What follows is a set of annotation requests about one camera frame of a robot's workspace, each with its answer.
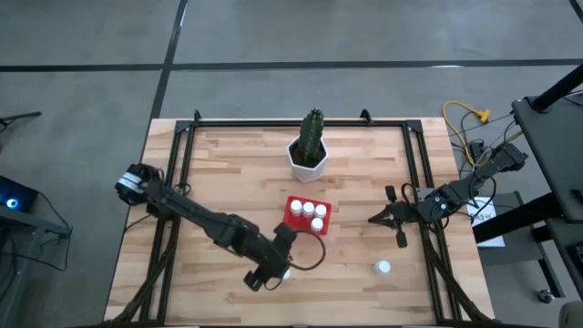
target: black stand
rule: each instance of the black stand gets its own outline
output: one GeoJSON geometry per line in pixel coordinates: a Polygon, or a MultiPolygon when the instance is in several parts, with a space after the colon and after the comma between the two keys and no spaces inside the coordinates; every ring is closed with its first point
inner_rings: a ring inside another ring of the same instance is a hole
{"type": "MultiPolygon", "coordinates": [[[[23,252],[25,256],[31,258],[36,257],[45,232],[53,232],[59,236],[59,238],[63,239],[69,237],[69,230],[62,222],[54,223],[32,214],[9,210],[4,206],[0,206],[0,222],[6,223],[7,225],[31,228],[31,231],[29,232],[31,235],[30,242],[26,251],[23,252]]],[[[15,270],[17,275],[0,304],[0,327],[14,326],[15,308],[22,298],[30,264],[31,261],[29,260],[18,261],[16,264],[15,270]]]]}
{"type": "Polygon", "coordinates": [[[553,87],[534,99],[530,106],[539,113],[547,113],[557,100],[568,95],[571,90],[583,83],[583,65],[579,65],[553,87]]]}
{"type": "Polygon", "coordinates": [[[550,192],[547,195],[541,196],[535,200],[523,204],[519,195],[517,200],[520,206],[506,211],[502,214],[496,215],[495,218],[483,222],[473,228],[476,243],[488,241],[492,238],[502,236],[512,231],[517,231],[521,228],[528,227],[531,234],[531,242],[535,242],[539,248],[540,257],[538,265],[545,276],[548,284],[548,290],[540,291],[538,299],[541,302],[550,303],[553,299],[565,297],[565,293],[561,288],[557,275],[553,270],[547,253],[540,244],[543,241],[552,239],[547,225],[535,228],[533,224],[545,221],[552,224],[553,219],[563,220],[563,211],[560,208],[557,198],[550,192]]]}

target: gray floor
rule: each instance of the gray floor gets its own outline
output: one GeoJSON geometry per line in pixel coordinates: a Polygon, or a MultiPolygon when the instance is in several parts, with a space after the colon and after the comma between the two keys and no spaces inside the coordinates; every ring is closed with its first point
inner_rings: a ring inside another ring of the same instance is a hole
{"type": "MultiPolygon", "coordinates": [[[[161,63],[177,6],[5,0],[0,65],[161,63]]],[[[567,0],[191,0],[176,62],[571,58],[583,54],[581,33],[567,0]]],[[[174,72],[160,115],[191,117],[196,108],[207,118],[284,118],[319,107],[329,117],[355,117],[362,108],[377,117],[438,117],[441,105],[456,99],[496,118],[572,68],[174,72]]],[[[44,113],[2,135],[0,174],[42,190],[75,227],[66,272],[35,265],[21,326],[101,319],[128,211],[113,185],[139,158],[158,82],[159,72],[0,73],[0,115],[44,113]]],[[[465,112],[450,113],[458,122],[465,112]]],[[[490,143],[509,122],[468,137],[490,143]]],[[[532,155],[523,138],[516,144],[532,155]]],[[[497,181],[500,192],[519,190],[525,200],[548,191],[532,157],[497,181]]],[[[556,249],[546,247],[566,300],[577,299],[556,249]]],[[[63,250],[53,247],[46,258],[59,261],[63,250]]],[[[545,305],[534,298],[546,287],[535,262],[484,271],[498,319],[557,326],[566,300],[545,305]]]]}

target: wheel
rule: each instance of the wheel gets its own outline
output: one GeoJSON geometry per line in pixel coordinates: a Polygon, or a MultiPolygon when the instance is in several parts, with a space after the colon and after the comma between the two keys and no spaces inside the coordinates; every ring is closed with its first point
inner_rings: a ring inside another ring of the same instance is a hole
{"type": "Polygon", "coordinates": [[[550,292],[550,290],[542,290],[538,292],[538,300],[543,302],[544,304],[550,304],[551,302],[553,302],[554,299],[555,296],[553,295],[552,292],[550,292]]]}

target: small white cup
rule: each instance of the small white cup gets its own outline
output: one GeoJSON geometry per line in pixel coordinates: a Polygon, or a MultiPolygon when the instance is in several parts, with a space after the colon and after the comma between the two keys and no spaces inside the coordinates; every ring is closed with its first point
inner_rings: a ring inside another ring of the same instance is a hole
{"type": "Polygon", "coordinates": [[[324,227],[324,221],[320,218],[314,218],[312,223],[310,223],[310,227],[312,228],[312,231],[320,232],[324,227]]]}
{"type": "Polygon", "coordinates": [[[313,214],[316,218],[323,219],[326,216],[326,207],[322,204],[316,206],[316,210],[313,214]]]}
{"type": "Polygon", "coordinates": [[[389,261],[378,261],[374,264],[373,269],[378,275],[387,275],[391,271],[391,263],[389,261]]]}
{"type": "Polygon", "coordinates": [[[309,201],[303,204],[303,217],[306,219],[311,219],[313,217],[313,204],[309,201]]]}
{"type": "Polygon", "coordinates": [[[288,279],[290,279],[290,269],[288,269],[288,271],[285,272],[285,274],[283,274],[283,278],[281,278],[283,281],[286,281],[288,279]]]}
{"type": "Polygon", "coordinates": [[[294,200],[290,204],[291,215],[294,217],[299,217],[302,215],[302,202],[299,200],[294,200]]]}

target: red block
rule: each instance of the red block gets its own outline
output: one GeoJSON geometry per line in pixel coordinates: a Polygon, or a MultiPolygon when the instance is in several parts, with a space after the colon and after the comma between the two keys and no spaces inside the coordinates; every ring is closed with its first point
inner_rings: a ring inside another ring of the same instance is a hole
{"type": "Polygon", "coordinates": [[[283,213],[283,223],[287,224],[288,226],[290,226],[290,228],[292,228],[295,231],[311,231],[312,228],[310,227],[310,223],[312,223],[312,219],[314,217],[312,217],[312,219],[306,219],[303,217],[303,215],[294,217],[292,214],[292,211],[290,210],[290,205],[292,204],[292,201],[294,201],[294,200],[299,200],[302,202],[302,204],[309,201],[310,203],[313,204],[314,208],[316,208],[316,206],[318,206],[318,205],[323,205],[326,207],[326,216],[322,218],[322,220],[324,221],[324,226],[322,227],[321,231],[315,232],[321,236],[325,236],[326,233],[328,233],[328,223],[330,223],[330,215],[332,213],[332,205],[329,203],[322,202],[322,201],[309,200],[309,199],[305,199],[302,197],[296,197],[296,196],[288,197],[288,202],[287,202],[287,204],[285,204],[285,211],[283,213]]]}

